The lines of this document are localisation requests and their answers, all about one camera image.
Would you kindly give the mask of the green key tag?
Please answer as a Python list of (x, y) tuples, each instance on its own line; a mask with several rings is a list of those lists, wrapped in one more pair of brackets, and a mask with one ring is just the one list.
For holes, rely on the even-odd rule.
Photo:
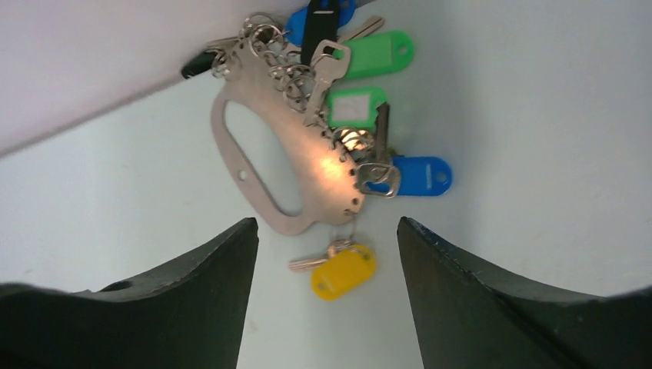
[(328, 127), (375, 131), (378, 107), (387, 101), (384, 89), (374, 86), (330, 92), (326, 98)]
[(354, 38), (343, 43), (351, 51), (351, 60), (344, 78), (370, 78), (396, 73), (413, 61), (415, 45), (400, 30)]

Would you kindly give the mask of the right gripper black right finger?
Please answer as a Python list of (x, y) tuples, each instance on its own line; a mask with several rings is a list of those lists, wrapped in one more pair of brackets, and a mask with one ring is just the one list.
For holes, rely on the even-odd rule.
[(465, 251), (412, 218), (398, 248), (426, 368), (649, 368), (651, 290), (598, 297)]

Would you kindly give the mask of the yellow key tag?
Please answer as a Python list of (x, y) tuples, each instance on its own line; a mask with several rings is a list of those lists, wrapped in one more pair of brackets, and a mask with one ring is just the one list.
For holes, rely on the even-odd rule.
[(371, 280), (377, 269), (375, 253), (353, 244), (311, 273), (311, 288), (322, 300), (333, 301)]

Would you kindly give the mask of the blue key tag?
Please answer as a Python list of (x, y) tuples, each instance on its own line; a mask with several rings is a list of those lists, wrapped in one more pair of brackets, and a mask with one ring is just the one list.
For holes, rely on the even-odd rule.
[[(359, 6), (359, 1), (339, 0), (338, 3), (340, 5), (338, 27), (341, 28), (353, 18)], [(284, 27), (287, 40), (298, 47), (301, 47), (303, 43), (307, 15), (308, 6), (305, 6), (294, 12)]]
[(394, 156), (393, 164), (401, 173), (398, 196), (439, 196), (453, 184), (451, 166), (435, 156)]

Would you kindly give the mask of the black key tag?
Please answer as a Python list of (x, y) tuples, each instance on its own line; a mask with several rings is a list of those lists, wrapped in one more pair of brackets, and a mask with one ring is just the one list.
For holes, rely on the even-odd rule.
[(338, 0), (310, 0), (307, 6), (301, 64), (310, 65), (314, 52), (323, 40), (335, 41), (341, 6)]

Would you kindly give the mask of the silver key with yellow tag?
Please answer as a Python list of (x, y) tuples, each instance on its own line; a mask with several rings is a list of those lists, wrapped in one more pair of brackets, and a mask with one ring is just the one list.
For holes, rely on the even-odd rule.
[(325, 252), (322, 254), (317, 254), (316, 256), (306, 257), (302, 259), (297, 259), (290, 261), (288, 263), (288, 269), (293, 272), (304, 272), (310, 271), (319, 267), (337, 256), (340, 252), (350, 249), (353, 246), (354, 242), (348, 239), (338, 239), (332, 241), (325, 249)]

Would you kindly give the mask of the silver key with blue tag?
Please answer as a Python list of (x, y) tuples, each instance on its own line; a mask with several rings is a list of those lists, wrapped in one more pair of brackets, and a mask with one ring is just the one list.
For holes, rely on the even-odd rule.
[(388, 152), (390, 105), (377, 107), (374, 145), (366, 161), (356, 167), (356, 188), (362, 194), (394, 198), (398, 195), (401, 173)]

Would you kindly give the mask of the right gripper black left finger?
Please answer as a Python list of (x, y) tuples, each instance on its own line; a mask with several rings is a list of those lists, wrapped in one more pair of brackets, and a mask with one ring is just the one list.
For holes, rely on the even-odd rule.
[(1, 286), (3, 368), (234, 368), (258, 223), (99, 291)]

